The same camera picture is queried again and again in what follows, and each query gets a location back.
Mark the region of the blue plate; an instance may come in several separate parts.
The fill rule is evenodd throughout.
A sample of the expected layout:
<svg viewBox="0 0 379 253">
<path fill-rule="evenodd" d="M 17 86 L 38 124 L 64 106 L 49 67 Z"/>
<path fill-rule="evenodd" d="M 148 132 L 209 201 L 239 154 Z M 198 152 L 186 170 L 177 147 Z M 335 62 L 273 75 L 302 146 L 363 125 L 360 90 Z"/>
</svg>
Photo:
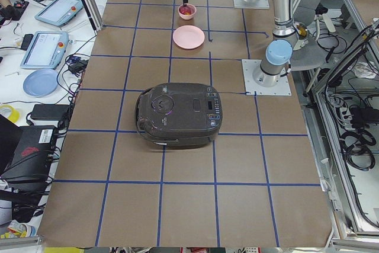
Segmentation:
<svg viewBox="0 0 379 253">
<path fill-rule="evenodd" d="M 23 90 L 34 97 L 44 97 L 56 90 L 57 72 L 53 69 L 39 69 L 27 76 L 23 82 Z"/>
</svg>

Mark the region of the teach pendant near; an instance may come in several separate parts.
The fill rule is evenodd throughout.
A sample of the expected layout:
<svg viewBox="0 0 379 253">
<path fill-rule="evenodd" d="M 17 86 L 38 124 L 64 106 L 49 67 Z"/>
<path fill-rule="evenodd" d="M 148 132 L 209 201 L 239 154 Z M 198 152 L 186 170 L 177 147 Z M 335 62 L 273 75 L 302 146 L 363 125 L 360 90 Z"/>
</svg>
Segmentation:
<svg viewBox="0 0 379 253">
<path fill-rule="evenodd" d="M 56 69 L 69 42 L 65 31 L 37 31 L 21 61 L 21 69 Z"/>
</svg>

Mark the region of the dark grey rice cooker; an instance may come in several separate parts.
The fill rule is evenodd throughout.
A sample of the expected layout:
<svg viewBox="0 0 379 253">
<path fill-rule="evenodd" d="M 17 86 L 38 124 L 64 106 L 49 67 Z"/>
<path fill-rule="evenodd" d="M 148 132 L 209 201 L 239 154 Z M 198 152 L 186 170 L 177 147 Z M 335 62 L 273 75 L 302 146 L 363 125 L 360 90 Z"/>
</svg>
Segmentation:
<svg viewBox="0 0 379 253">
<path fill-rule="evenodd" d="M 158 145 L 207 145 L 218 135 L 222 119 L 218 91 L 199 83 L 159 84 L 143 91 L 135 106 L 138 133 Z"/>
</svg>

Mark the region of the black laptop computer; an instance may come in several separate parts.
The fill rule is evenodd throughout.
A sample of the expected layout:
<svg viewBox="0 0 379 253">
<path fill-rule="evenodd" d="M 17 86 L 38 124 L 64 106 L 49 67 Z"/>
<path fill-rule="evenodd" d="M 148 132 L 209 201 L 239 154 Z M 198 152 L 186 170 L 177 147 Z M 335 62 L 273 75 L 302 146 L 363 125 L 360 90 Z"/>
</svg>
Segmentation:
<svg viewBox="0 0 379 253">
<path fill-rule="evenodd" d="M 18 127 L 1 116 L 1 181 L 20 191 L 43 191 L 56 148 L 52 125 Z"/>
</svg>

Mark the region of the yellow tape roll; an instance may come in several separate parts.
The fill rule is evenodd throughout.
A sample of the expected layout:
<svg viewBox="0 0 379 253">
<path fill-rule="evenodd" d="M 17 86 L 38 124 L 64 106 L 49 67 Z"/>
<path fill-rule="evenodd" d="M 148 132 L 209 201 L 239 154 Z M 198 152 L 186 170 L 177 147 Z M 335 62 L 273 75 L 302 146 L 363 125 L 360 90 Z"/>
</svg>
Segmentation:
<svg viewBox="0 0 379 253">
<path fill-rule="evenodd" d="M 12 123 L 16 123 L 20 118 L 19 111 L 8 104 L 2 104 L 0 106 L 0 114 Z"/>
</svg>

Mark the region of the teach pendant far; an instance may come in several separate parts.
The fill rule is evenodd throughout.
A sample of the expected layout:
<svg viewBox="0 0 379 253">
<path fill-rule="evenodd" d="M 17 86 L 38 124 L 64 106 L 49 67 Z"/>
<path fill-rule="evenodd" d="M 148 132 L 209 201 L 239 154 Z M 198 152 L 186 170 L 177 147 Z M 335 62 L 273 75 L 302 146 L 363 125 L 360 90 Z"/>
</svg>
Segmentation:
<svg viewBox="0 0 379 253">
<path fill-rule="evenodd" d="M 67 24 L 83 8 L 81 0 L 54 0 L 34 16 L 37 21 L 56 27 Z"/>
</svg>

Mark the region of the shiny metal bowl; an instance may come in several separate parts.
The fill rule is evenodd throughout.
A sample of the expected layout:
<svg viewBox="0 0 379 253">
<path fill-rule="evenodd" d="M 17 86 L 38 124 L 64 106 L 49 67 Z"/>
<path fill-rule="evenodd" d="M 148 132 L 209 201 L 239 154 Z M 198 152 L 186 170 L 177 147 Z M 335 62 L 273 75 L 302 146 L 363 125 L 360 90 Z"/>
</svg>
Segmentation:
<svg viewBox="0 0 379 253">
<path fill-rule="evenodd" d="M 307 27 L 300 22 L 295 22 L 295 28 L 298 36 L 298 40 L 294 46 L 294 51 L 300 50 L 309 42 L 309 31 Z"/>
</svg>

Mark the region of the teach pendant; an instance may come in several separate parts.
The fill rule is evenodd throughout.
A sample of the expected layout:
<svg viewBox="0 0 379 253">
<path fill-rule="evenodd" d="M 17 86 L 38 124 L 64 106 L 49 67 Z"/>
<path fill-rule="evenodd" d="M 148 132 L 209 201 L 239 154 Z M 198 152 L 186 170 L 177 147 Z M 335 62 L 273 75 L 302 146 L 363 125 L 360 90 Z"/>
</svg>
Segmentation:
<svg viewBox="0 0 379 253">
<path fill-rule="evenodd" d="M 21 61 L 21 69 L 56 69 L 69 42 L 65 31 L 37 31 Z"/>
<path fill-rule="evenodd" d="M 37 21 L 56 27 L 67 24 L 83 8 L 81 0 L 54 0 L 34 16 Z"/>
</svg>

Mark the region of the pink plate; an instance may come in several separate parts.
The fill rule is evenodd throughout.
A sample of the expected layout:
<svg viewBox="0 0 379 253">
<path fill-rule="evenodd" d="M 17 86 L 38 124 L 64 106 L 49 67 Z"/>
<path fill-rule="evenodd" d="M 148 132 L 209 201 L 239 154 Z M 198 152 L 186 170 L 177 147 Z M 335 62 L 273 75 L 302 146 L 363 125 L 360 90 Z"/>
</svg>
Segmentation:
<svg viewBox="0 0 379 253">
<path fill-rule="evenodd" d="M 172 35 L 174 43 L 183 49 L 192 50 L 200 47 L 205 40 L 204 32 L 194 25 L 178 27 Z"/>
</svg>

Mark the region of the black power adapter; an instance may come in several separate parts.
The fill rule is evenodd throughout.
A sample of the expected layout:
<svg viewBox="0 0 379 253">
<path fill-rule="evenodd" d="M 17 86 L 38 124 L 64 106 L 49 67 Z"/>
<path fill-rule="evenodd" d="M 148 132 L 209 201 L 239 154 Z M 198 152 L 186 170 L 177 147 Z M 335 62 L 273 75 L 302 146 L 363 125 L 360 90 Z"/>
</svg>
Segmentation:
<svg viewBox="0 0 379 253">
<path fill-rule="evenodd" d="M 59 121 L 68 112 L 67 104 L 36 104 L 31 111 L 32 120 Z"/>
</svg>

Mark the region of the red apple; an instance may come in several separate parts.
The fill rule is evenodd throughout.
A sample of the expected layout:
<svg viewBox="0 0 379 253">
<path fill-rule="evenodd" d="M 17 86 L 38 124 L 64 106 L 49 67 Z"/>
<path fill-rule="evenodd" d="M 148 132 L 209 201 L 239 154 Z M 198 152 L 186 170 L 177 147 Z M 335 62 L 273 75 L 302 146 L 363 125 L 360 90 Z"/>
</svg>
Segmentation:
<svg viewBox="0 0 379 253">
<path fill-rule="evenodd" d="M 192 14 L 192 10 L 191 10 L 191 8 L 189 6 L 182 6 L 182 7 L 180 7 L 179 12 L 182 15 L 191 15 Z"/>
</svg>

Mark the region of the pink bowl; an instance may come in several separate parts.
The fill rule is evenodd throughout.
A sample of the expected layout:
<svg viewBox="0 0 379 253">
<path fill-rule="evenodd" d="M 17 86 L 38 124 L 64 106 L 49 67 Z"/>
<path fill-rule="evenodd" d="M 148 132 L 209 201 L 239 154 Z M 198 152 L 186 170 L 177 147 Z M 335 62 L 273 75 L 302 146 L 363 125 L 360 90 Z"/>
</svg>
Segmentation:
<svg viewBox="0 0 379 253">
<path fill-rule="evenodd" d="M 191 20 L 197 13 L 197 8 L 191 4 L 180 5 L 178 7 L 179 17 L 183 20 Z"/>
</svg>

